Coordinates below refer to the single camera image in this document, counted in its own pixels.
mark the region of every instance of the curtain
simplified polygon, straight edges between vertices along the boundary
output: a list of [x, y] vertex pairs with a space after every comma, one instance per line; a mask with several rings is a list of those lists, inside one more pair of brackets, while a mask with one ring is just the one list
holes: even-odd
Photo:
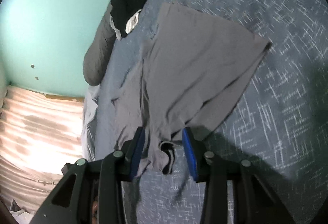
[[0, 111], [0, 195], [37, 210], [65, 163], [82, 157], [83, 103], [9, 86]]

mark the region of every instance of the metal screw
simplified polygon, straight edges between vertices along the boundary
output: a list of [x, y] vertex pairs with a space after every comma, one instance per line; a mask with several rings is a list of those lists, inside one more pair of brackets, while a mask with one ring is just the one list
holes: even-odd
[[204, 154], [205, 158], [213, 158], [214, 157], [214, 153], [212, 151], [207, 151]]
[[249, 167], [251, 165], [251, 162], [249, 160], [242, 160], [241, 161], [241, 164], [244, 166], [244, 167]]
[[113, 156], [114, 157], [121, 157], [121, 156], [123, 156], [123, 152], [122, 151], [115, 151]]
[[85, 162], [86, 162], [86, 160], [85, 160], [84, 158], [80, 158], [80, 159], [76, 162], [76, 164], [77, 164], [78, 166], [82, 166], [82, 165], [85, 164]]

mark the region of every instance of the bed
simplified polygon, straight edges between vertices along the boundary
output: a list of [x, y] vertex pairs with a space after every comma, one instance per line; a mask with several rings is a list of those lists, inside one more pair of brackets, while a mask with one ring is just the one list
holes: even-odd
[[[115, 42], [100, 85], [92, 136], [82, 142], [88, 158], [102, 159], [114, 149], [111, 99], [138, 61], [143, 41], [155, 34], [164, 1], [238, 22], [272, 41], [234, 111], [206, 144], [225, 159], [251, 160], [296, 223], [310, 223], [328, 195], [325, 0], [148, 0], [137, 27]], [[123, 184], [128, 223], [199, 223], [205, 185], [189, 177], [182, 147], [175, 148], [175, 157], [172, 174], [147, 170]], [[232, 212], [229, 199], [230, 223]]]

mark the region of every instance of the gray t-shirt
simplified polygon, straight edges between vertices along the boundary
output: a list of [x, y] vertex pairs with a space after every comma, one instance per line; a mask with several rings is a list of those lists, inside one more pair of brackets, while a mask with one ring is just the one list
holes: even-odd
[[[185, 126], [213, 131], [232, 111], [270, 42], [241, 25], [180, 4], [164, 3], [156, 35], [112, 102], [117, 147], [146, 129], [139, 174], [163, 170], [173, 156], [165, 142], [179, 143]], [[197, 138], [203, 140], [208, 134]]]

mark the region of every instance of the blue gripper pad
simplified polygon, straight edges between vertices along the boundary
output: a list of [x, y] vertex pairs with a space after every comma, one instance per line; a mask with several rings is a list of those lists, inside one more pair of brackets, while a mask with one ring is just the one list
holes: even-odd
[[132, 158], [131, 158], [131, 169], [129, 178], [132, 180], [138, 173], [139, 163], [142, 155], [142, 150], [145, 145], [146, 134], [145, 129], [142, 129], [136, 144], [136, 148], [134, 149]]
[[189, 135], [186, 129], [183, 129], [182, 131], [182, 144], [184, 148], [184, 152], [187, 158], [188, 162], [188, 168], [189, 168], [189, 173], [194, 179], [194, 181], [197, 182], [198, 180], [198, 171], [197, 171], [197, 162], [196, 162], [196, 157], [194, 150], [191, 146], [191, 142], [189, 139]]

